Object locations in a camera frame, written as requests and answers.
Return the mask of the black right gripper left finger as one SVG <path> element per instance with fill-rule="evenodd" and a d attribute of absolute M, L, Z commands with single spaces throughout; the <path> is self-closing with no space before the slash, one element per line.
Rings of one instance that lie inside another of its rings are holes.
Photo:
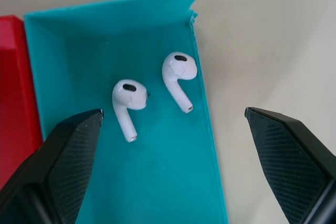
<path fill-rule="evenodd" d="M 1 189 L 1 223 L 75 223 L 85 197 L 103 109 L 59 122 Z"/>

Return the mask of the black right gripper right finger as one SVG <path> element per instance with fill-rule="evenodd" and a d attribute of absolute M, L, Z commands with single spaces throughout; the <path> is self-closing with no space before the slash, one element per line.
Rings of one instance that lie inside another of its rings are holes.
<path fill-rule="evenodd" d="M 335 223 L 335 156 L 299 120 L 255 107 L 245 118 L 289 223 Z"/>

